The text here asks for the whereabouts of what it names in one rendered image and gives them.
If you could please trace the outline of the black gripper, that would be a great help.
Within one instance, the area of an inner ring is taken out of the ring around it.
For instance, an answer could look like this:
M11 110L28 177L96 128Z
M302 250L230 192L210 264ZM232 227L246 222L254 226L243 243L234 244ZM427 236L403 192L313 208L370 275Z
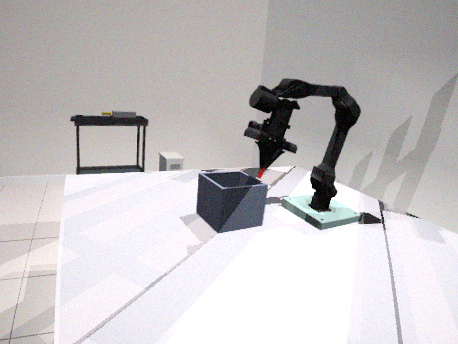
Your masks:
M284 138L286 129L290 129L291 127L288 125L289 121L276 116L270 116L269 119L266 118L266 122L268 122L266 131L248 127L244 132L244 136L259 140L258 142L255 141L255 143L259 147L260 168L265 166L270 157L265 169L280 157L282 153L285 153L282 149L293 153L296 153L298 149L296 144L285 141L286 139Z

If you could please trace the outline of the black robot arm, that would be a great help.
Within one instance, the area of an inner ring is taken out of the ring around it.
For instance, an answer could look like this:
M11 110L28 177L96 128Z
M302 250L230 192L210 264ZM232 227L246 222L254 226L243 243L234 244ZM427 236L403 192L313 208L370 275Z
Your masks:
M329 209L331 198L336 197L335 166L343 148L343 143L348 135L349 128L357 122L360 107L357 101L348 94L343 86L313 85L300 79L283 79L273 90L258 86L251 95L250 106L264 113L271 113L290 121L293 109L300 110L297 100L314 95L316 97L331 97L335 107L335 122L333 135L327 146L327 151L322 162L313 167L310 176L311 187L314 191L311 204L308 204L318 213L331 211ZM279 99L282 97L284 99Z

